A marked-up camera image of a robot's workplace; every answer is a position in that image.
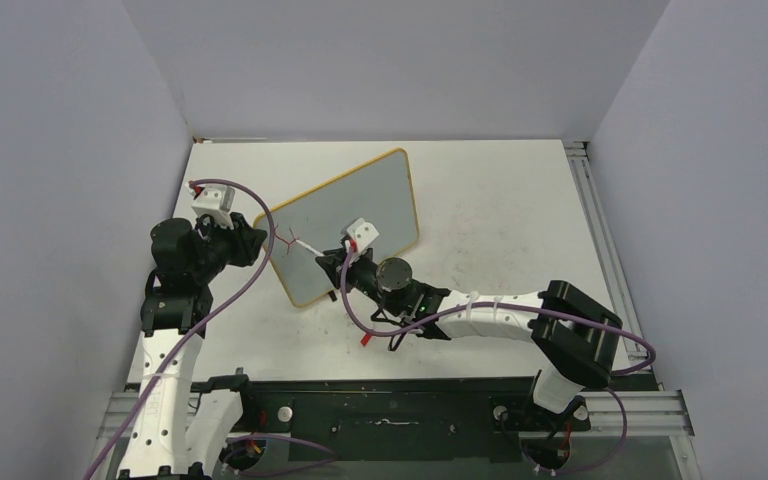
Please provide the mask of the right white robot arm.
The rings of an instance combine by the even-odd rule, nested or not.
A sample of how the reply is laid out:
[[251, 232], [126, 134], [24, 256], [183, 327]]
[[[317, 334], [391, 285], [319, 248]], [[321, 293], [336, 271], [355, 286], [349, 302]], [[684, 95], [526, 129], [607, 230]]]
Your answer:
[[483, 295], [438, 288], [414, 278], [410, 264], [392, 257], [376, 262], [333, 249], [316, 264], [343, 300], [357, 291], [377, 309], [370, 321], [390, 325], [388, 335], [450, 341], [466, 337], [524, 341], [544, 355], [546, 367], [525, 402], [529, 421], [550, 428], [584, 389], [609, 385], [621, 320], [572, 284], [553, 280], [542, 291]]

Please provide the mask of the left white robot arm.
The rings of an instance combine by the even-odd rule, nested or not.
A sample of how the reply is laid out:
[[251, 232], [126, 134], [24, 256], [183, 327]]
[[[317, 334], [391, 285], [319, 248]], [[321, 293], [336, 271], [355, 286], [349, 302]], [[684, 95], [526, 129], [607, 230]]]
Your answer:
[[255, 263], [267, 233], [232, 213], [222, 226], [212, 216], [197, 222], [172, 218], [150, 232], [155, 268], [141, 307], [141, 405], [131, 420], [119, 479], [208, 479], [230, 428], [250, 428], [258, 403], [237, 387], [213, 392], [193, 419], [188, 404], [197, 357], [211, 312], [210, 282], [227, 266]]

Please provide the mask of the red white marker pen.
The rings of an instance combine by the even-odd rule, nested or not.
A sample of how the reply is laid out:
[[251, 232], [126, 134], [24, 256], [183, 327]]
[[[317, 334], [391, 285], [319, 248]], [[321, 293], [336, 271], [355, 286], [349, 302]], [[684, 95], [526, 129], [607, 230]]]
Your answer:
[[321, 251], [317, 250], [316, 248], [314, 248], [313, 246], [309, 245], [308, 243], [304, 242], [301, 239], [294, 239], [292, 241], [292, 246], [299, 246], [300, 248], [304, 249], [305, 251], [307, 251], [308, 253], [310, 253], [314, 257], [322, 257], [323, 256], [323, 253]]

